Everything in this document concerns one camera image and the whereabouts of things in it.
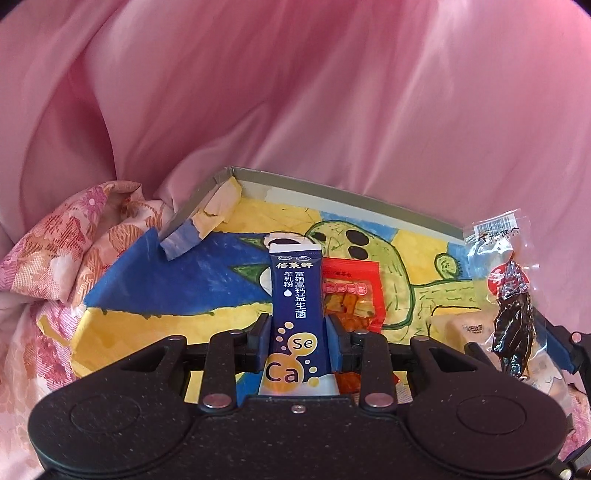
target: green cartoon character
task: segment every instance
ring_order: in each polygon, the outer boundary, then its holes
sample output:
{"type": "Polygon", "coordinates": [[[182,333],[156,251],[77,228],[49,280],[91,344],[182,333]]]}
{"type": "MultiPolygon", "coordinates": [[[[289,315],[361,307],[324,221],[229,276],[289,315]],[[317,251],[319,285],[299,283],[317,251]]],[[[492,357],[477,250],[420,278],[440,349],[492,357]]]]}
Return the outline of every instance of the green cartoon character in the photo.
{"type": "Polygon", "coordinates": [[[320,222],[308,230],[306,237],[322,246],[325,257],[379,262],[386,305],[382,333],[390,342],[408,342],[411,336],[428,335],[436,308],[477,306],[472,282],[457,279],[459,267],[450,255],[439,254],[434,259],[441,280],[411,285],[396,248],[352,223],[320,222]]]}

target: pink satin fabric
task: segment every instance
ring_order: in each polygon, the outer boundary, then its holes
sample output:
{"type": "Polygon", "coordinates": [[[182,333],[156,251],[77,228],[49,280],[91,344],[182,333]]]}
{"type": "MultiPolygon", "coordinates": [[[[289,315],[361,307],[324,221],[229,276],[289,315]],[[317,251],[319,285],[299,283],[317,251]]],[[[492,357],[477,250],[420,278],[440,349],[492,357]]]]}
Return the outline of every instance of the pink satin fabric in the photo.
{"type": "Polygon", "coordinates": [[[25,0],[0,22],[0,257],[111,179],[178,206],[227,165],[458,226],[531,221],[591,330],[591,19],[569,0],[25,0]]]}

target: yellow circle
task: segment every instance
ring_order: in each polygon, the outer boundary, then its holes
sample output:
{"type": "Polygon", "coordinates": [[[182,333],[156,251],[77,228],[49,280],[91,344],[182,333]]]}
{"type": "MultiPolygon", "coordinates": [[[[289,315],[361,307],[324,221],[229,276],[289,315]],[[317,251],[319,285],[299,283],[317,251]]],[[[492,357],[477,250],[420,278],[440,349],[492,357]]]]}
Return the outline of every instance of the yellow circle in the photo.
{"type": "Polygon", "coordinates": [[[294,356],[272,353],[263,371],[261,386],[274,394],[289,393],[304,381],[304,367],[294,356]]]}
{"type": "Polygon", "coordinates": [[[294,333],[287,341],[287,348],[295,356],[310,355],[316,350],[317,345],[318,339],[316,335],[310,332],[294,333]]]}

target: red snack packet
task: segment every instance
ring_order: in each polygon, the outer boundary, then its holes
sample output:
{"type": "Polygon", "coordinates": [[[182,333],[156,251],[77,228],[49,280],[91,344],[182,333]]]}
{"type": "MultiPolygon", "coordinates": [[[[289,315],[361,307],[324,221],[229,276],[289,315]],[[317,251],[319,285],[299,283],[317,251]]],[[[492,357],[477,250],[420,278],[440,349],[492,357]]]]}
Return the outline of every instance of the red snack packet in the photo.
{"type": "MultiPolygon", "coordinates": [[[[386,306],[379,263],[367,260],[324,257],[322,260],[324,312],[334,313],[348,332],[365,329],[380,333],[386,306]]],[[[341,394],[358,394],[361,376],[335,374],[341,394]]]]}

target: black painted eye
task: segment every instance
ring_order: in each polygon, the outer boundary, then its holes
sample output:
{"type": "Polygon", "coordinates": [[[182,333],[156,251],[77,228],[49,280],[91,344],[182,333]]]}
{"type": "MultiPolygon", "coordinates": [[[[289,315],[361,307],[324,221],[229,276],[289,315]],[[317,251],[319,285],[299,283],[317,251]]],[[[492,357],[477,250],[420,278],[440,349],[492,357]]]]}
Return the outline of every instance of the black painted eye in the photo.
{"type": "Polygon", "coordinates": [[[312,236],[319,242],[326,242],[326,235],[322,232],[314,232],[312,236]]]}
{"type": "Polygon", "coordinates": [[[345,232],[347,239],[349,242],[355,245],[367,245],[369,243],[369,238],[364,233],[361,233],[357,230],[347,230],[345,232]]]}
{"type": "Polygon", "coordinates": [[[349,255],[351,257],[356,258],[357,260],[367,260],[369,257],[368,253],[365,251],[365,248],[361,247],[349,247],[349,255]]]}
{"type": "Polygon", "coordinates": [[[297,240],[293,240],[293,238],[275,238],[269,242],[269,245],[276,244],[276,245],[299,245],[300,243],[297,240]]]}

